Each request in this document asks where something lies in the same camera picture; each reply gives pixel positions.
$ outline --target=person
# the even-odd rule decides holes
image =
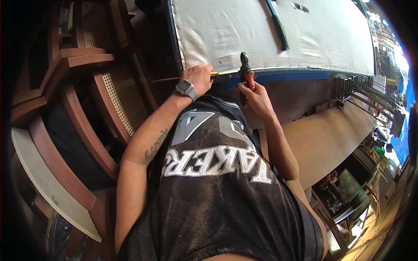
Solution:
[[[326,229],[309,206],[266,89],[237,87],[264,121],[271,162],[232,92],[212,86],[211,71],[186,69],[124,152],[118,260],[322,260]]]

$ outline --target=jersey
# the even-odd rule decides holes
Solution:
[[[158,185],[120,260],[203,260],[223,253],[321,260],[318,223],[270,170],[239,106],[221,96],[201,97],[171,128],[150,165]]]

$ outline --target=hand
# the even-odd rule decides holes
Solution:
[[[255,91],[251,91],[247,86],[248,83],[239,83],[238,90],[247,96],[247,101],[251,109],[263,120],[271,115],[275,115],[270,98],[268,97],[265,87],[257,82],[255,83]]]
[[[188,80],[193,83],[197,96],[200,97],[212,86],[213,80],[210,79],[212,71],[212,65],[199,64],[184,70],[180,80]]]

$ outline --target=metal rack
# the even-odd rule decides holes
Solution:
[[[377,115],[375,116],[369,110],[351,102],[350,97],[354,97],[372,107],[376,110]],[[336,98],[353,103],[387,126],[390,129],[390,134],[393,134],[395,138],[399,137],[405,120],[405,115],[402,113],[402,99],[399,94],[374,82],[372,77],[348,76],[338,78]],[[380,114],[386,117],[386,122],[378,117]]]

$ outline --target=tattoo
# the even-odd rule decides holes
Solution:
[[[167,137],[168,131],[170,130],[170,127],[168,127],[168,129],[165,129],[164,131],[160,131],[161,135],[158,137],[158,139],[154,142],[154,145],[151,145],[151,148],[149,151],[147,150],[145,152],[145,160],[149,161],[152,160],[154,158],[154,156],[157,154],[158,151],[158,146],[160,145],[160,143],[162,143],[164,141],[164,139]]]

